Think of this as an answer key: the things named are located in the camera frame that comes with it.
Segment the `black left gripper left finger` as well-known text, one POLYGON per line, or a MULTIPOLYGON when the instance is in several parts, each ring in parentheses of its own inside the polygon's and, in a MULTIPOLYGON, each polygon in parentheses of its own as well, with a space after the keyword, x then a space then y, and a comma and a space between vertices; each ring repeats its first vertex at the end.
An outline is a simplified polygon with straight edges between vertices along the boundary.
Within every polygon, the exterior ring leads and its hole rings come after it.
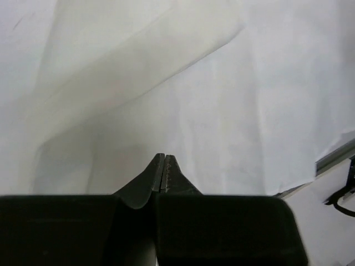
POLYGON ((155 265, 164 154, 110 195, 1 197, 2 265, 155 265))

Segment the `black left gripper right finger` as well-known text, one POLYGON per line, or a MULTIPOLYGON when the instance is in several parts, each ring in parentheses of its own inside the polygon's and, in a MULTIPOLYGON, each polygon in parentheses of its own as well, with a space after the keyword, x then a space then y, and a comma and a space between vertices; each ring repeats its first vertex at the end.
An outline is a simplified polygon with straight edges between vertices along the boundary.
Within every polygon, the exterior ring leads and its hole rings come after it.
POLYGON ((155 197, 160 265, 307 265, 294 215, 271 196, 203 195, 164 162, 155 197))

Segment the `white pleated skirt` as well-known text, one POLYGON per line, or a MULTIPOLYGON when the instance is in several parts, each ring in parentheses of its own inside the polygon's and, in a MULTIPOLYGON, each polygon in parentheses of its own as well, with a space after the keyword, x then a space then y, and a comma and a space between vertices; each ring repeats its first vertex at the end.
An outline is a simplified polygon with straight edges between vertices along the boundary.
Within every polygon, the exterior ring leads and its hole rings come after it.
POLYGON ((353 1, 1 2, 3 195, 274 195, 353 135, 353 1))

